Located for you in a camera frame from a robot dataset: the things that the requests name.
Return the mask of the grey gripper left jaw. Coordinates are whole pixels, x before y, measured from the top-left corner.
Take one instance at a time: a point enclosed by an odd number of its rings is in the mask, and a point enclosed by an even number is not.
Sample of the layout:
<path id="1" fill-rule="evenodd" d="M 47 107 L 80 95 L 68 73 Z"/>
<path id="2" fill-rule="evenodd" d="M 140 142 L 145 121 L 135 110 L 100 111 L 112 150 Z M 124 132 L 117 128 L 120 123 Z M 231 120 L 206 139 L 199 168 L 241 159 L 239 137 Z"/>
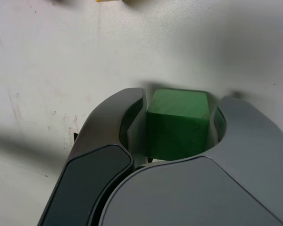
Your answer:
<path id="1" fill-rule="evenodd" d="M 147 162 L 146 93 L 121 90 L 99 104 L 75 139 L 39 220 L 41 226 L 96 226 L 113 190 Z"/>

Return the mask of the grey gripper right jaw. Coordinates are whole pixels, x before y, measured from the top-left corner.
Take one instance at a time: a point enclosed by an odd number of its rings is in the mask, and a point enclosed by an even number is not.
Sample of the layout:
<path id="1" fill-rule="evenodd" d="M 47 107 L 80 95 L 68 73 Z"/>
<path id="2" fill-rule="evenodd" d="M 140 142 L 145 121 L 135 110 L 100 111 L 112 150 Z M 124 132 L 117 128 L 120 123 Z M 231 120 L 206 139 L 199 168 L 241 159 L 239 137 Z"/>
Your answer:
<path id="1" fill-rule="evenodd" d="M 101 226 L 283 226 L 283 133 L 253 105 L 224 97 L 222 140 L 144 167 L 111 194 Z"/>

